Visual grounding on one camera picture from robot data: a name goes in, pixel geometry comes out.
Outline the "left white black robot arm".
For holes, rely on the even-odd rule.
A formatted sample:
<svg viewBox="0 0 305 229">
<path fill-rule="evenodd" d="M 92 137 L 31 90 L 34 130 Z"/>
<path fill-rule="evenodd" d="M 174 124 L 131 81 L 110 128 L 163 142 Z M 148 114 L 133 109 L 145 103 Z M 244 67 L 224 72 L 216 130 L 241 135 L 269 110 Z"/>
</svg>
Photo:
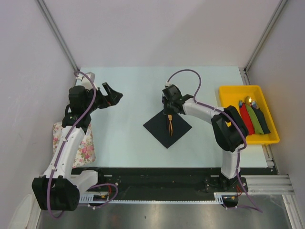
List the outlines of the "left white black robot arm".
<svg viewBox="0 0 305 229">
<path fill-rule="evenodd" d="M 77 85 L 69 90 L 69 104 L 62 121 L 59 146 L 42 176 L 34 178 L 32 190 L 42 210 L 74 211 L 80 197 L 98 182 L 94 170 L 71 177 L 79 146 L 91 123 L 91 113 L 118 104 L 123 94 L 103 83 L 106 95 L 99 88 Z"/>
</svg>

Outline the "aluminium frame rail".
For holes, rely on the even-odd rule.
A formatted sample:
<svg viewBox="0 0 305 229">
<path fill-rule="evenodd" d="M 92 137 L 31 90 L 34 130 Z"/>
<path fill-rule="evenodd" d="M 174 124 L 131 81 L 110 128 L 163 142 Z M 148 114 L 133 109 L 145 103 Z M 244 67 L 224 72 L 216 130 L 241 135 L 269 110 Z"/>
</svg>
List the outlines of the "aluminium frame rail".
<svg viewBox="0 0 305 229">
<path fill-rule="evenodd" d="M 291 195 L 294 189 L 288 175 L 244 175 L 251 195 Z"/>
</svg>

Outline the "floral cloth mat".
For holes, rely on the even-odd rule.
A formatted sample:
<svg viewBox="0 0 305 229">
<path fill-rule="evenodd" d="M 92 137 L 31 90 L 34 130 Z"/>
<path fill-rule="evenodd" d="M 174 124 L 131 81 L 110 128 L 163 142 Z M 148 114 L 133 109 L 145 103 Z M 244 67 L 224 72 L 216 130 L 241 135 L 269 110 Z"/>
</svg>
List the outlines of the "floral cloth mat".
<svg viewBox="0 0 305 229">
<path fill-rule="evenodd" d="M 62 135 L 62 122 L 53 125 L 53 154 L 59 147 L 59 141 Z M 92 125 L 89 124 L 87 132 L 78 148 L 72 168 L 82 167 L 93 163 L 96 160 L 96 154 L 93 143 Z"/>
</svg>

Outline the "corner aluminium post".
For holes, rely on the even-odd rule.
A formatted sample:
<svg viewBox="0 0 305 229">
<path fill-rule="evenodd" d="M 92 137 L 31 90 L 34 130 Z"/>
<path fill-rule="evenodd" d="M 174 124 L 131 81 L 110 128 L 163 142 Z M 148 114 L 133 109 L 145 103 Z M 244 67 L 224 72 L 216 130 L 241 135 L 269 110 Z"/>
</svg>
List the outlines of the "corner aluminium post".
<svg viewBox="0 0 305 229">
<path fill-rule="evenodd" d="M 45 18 L 47 25 L 49 26 L 51 32 L 53 33 L 59 47 L 61 48 L 63 54 L 65 55 L 66 59 L 68 60 L 70 66 L 74 71 L 79 70 L 77 63 L 54 19 L 52 16 L 51 11 L 49 10 L 46 2 L 44 0 L 35 0 L 38 8 L 40 9 L 43 17 Z"/>
<path fill-rule="evenodd" d="M 289 0 L 280 0 L 277 4 L 276 9 L 274 10 L 269 22 L 267 23 L 257 45 L 255 46 L 249 60 L 247 61 L 244 72 L 248 74 L 249 70 L 251 69 L 253 63 L 255 62 L 256 58 L 258 57 L 261 49 L 263 48 L 264 44 L 266 43 L 268 37 L 270 36 L 272 30 L 274 29 L 275 25 L 277 24 L 279 18 L 281 17 L 282 13 L 284 12 L 286 6 L 288 5 Z"/>
</svg>

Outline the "yellow plastic bin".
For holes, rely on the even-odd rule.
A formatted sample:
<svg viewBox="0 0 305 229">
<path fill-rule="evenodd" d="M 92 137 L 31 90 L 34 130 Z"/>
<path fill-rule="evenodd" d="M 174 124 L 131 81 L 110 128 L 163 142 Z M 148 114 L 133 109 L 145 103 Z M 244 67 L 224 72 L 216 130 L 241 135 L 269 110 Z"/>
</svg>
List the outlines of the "yellow plastic bin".
<svg viewBox="0 0 305 229">
<path fill-rule="evenodd" d="M 223 85 L 219 87 L 223 107 L 234 106 L 249 130 L 249 145 L 279 143 L 280 138 L 267 106 L 263 91 L 258 85 Z"/>
</svg>

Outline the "green rolled napkin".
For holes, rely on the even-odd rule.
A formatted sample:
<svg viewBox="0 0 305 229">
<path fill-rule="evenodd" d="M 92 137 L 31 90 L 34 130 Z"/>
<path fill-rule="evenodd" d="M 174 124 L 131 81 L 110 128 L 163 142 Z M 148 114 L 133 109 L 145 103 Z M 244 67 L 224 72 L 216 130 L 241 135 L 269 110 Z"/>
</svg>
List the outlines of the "green rolled napkin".
<svg viewBox="0 0 305 229">
<path fill-rule="evenodd" d="M 247 104 L 245 105 L 245 107 L 247 109 L 248 115 L 249 115 L 250 120 L 252 122 L 252 125 L 253 125 L 253 128 L 254 128 L 254 132 L 256 134 L 263 135 L 264 133 L 262 131 L 262 128 L 261 128 L 261 126 L 259 124 L 259 121 L 258 121 L 258 119 L 257 119 L 257 117 L 256 117 L 256 115 L 255 115 L 255 113 L 254 113 L 254 111 L 252 109 L 252 107 L 247 105 Z"/>
</svg>

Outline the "left corner aluminium post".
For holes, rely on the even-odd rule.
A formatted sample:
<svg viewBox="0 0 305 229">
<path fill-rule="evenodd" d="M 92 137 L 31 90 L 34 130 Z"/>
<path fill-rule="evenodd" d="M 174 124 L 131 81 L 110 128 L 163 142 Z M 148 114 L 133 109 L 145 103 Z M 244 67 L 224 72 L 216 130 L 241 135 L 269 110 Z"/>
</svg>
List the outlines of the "left corner aluminium post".
<svg viewBox="0 0 305 229">
<path fill-rule="evenodd" d="M 46 2 L 44 0 L 35 0 L 38 8 L 40 9 L 43 17 L 45 18 L 47 25 L 49 26 L 51 32 L 53 33 L 59 47 L 61 48 L 63 54 L 65 55 L 66 59 L 68 60 L 70 66 L 74 71 L 79 70 L 77 63 L 54 19 L 52 16 L 51 11 L 49 10 Z"/>
</svg>

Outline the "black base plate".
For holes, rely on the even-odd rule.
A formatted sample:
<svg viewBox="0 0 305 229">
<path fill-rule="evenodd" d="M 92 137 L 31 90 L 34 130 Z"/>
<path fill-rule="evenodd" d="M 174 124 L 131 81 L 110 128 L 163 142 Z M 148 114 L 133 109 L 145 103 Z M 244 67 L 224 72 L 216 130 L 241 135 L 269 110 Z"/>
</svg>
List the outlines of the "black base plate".
<svg viewBox="0 0 305 229">
<path fill-rule="evenodd" d="M 106 168 L 78 167 L 73 175 L 94 170 L 98 183 L 111 183 L 117 201 L 207 201 L 214 192 L 237 191 L 236 185 L 227 191 L 220 187 L 220 168 Z"/>
</svg>

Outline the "red rolled napkin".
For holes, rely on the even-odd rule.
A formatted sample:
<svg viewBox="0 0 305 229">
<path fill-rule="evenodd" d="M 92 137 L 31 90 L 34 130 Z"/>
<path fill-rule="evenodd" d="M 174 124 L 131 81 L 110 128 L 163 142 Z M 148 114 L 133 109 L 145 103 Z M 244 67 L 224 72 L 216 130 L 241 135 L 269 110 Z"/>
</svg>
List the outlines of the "red rolled napkin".
<svg viewBox="0 0 305 229">
<path fill-rule="evenodd" d="M 245 105 L 245 103 L 243 103 L 242 100 L 239 101 L 239 110 L 240 110 L 241 118 L 242 118 L 245 126 L 247 127 L 248 135 L 255 134 L 252 121 L 251 121 L 248 111 L 246 109 L 246 105 Z"/>
</svg>

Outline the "right corner aluminium post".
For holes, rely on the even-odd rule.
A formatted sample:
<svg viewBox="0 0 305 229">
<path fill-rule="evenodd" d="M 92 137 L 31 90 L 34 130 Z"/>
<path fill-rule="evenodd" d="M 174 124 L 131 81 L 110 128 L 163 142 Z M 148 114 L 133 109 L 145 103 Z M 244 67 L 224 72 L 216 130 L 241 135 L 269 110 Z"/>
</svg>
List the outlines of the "right corner aluminium post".
<svg viewBox="0 0 305 229">
<path fill-rule="evenodd" d="M 280 0 L 277 4 L 276 9 L 274 10 L 269 22 L 267 23 L 257 45 L 255 46 L 249 60 L 247 61 L 244 72 L 248 74 L 249 70 L 251 69 L 253 63 L 255 62 L 256 58 L 258 57 L 261 49 L 263 48 L 264 44 L 266 43 L 268 37 L 270 36 L 272 30 L 274 29 L 275 25 L 277 24 L 279 18 L 281 17 L 282 13 L 284 12 L 286 6 L 288 5 L 289 0 Z"/>
</svg>

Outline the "gold knife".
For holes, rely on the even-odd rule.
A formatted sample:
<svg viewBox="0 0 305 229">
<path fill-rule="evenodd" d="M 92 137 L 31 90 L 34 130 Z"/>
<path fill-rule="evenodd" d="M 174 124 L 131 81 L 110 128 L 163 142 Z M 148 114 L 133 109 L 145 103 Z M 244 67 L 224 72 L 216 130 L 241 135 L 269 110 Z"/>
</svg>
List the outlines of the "gold knife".
<svg viewBox="0 0 305 229">
<path fill-rule="evenodd" d="M 172 136 L 173 135 L 173 125 L 172 125 L 172 115 L 169 114 L 168 115 L 168 129 L 169 129 L 169 136 Z"/>
</svg>

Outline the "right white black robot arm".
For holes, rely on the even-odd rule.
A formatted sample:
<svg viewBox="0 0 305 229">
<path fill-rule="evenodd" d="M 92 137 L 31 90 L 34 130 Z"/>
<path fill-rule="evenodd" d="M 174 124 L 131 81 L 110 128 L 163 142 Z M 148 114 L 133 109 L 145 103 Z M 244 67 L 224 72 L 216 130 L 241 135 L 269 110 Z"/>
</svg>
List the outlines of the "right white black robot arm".
<svg viewBox="0 0 305 229">
<path fill-rule="evenodd" d="M 227 191 L 237 185 L 246 191 L 246 183 L 240 177 L 240 159 L 241 151 L 247 147 L 248 130 L 235 107 L 203 104 L 192 95 L 183 96 L 176 85 L 167 83 L 163 89 L 163 111 L 165 115 L 190 115 L 211 124 L 216 142 L 223 150 L 220 187 Z"/>
</svg>

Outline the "gold spoon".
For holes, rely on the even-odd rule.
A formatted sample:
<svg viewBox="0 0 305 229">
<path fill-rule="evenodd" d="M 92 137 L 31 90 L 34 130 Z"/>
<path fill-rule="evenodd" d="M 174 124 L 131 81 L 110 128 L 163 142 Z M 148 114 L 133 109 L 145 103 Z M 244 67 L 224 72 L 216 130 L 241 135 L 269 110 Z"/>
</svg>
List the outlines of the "gold spoon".
<svg viewBox="0 0 305 229">
<path fill-rule="evenodd" d="M 247 105 L 251 106 L 251 105 L 252 105 L 252 98 L 251 98 L 250 96 L 247 96 L 247 97 L 245 98 L 245 103 L 246 103 Z"/>
</svg>

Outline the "dark rolled napkin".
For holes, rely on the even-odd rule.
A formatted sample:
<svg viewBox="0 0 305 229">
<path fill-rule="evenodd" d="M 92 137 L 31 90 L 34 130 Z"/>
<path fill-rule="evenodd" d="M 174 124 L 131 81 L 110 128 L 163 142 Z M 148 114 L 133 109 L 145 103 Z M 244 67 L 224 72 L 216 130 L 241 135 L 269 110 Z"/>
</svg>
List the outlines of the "dark rolled napkin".
<svg viewBox="0 0 305 229">
<path fill-rule="evenodd" d="M 260 126 L 262 128 L 263 133 L 264 134 L 270 134 L 271 131 L 269 130 L 268 125 L 266 123 L 266 120 L 265 120 L 265 117 L 264 117 L 264 113 L 261 111 L 260 108 L 252 107 L 252 109 L 253 109 L 253 111 L 254 111 L 254 113 L 255 113 L 258 121 L 259 121 L 259 124 L 260 124 Z"/>
</svg>

